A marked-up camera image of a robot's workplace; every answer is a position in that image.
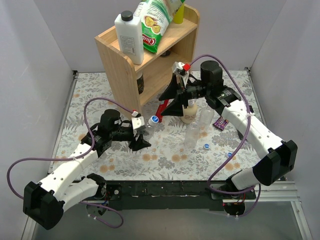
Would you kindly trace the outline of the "blue white bottle cap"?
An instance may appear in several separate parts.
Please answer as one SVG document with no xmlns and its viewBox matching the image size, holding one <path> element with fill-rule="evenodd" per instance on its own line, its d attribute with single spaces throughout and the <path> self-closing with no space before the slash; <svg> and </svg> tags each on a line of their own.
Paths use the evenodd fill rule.
<svg viewBox="0 0 320 240">
<path fill-rule="evenodd" d="M 151 126 L 154 126 L 155 124 L 159 123 L 159 118 L 156 115 L 153 115 L 150 117 L 150 119 L 148 120 L 148 123 Z"/>
</svg>

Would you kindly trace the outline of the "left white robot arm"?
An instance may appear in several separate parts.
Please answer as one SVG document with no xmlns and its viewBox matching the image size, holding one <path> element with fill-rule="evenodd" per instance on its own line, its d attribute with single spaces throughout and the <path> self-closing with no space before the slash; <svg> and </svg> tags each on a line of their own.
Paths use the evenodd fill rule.
<svg viewBox="0 0 320 240">
<path fill-rule="evenodd" d="M 69 161 L 37 183 L 29 182 L 23 193 L 23 212 L 46 230 L 61 220 L 64 212 L 81 201 L 93 197 L 101 200 L 107 193 L 107 182 L 95 173 L 73 184 L 92 162 L 111 147 L 112 142 L 128 142 L 132 151 L 150 147 L 144 139 L 144 117 L 134 112 L 131 120 L 122 121 L 120 112 L 107 109 L 100 121 L 90 127 Z"/>
</svg>

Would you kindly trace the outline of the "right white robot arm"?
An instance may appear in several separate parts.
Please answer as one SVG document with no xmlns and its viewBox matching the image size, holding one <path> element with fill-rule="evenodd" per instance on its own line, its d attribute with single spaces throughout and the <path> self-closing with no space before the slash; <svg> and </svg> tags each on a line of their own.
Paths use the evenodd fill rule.
<svg viewBox="0 0 320 240">
<path fill-rule="evenodd" d="M 298 146 L 293 140 L 284 141 L 272 133 L 250 111 L 239 90 L 226 86 L 223 70 L 217 61 L 207 60 L 200 65 L 200 79 L 189 81 L 190 65 L 175 62 L 170 84 L 159 97 L 171 100 L 162 116 L 183 116 L 190 100 L 205 98 L 208 106 L 228 120 L 258 154 L 260 161 L 226 180 L 226 192 L 237 199 L 255 185 L 270 186 L 294 168 Z"/>
</svg>

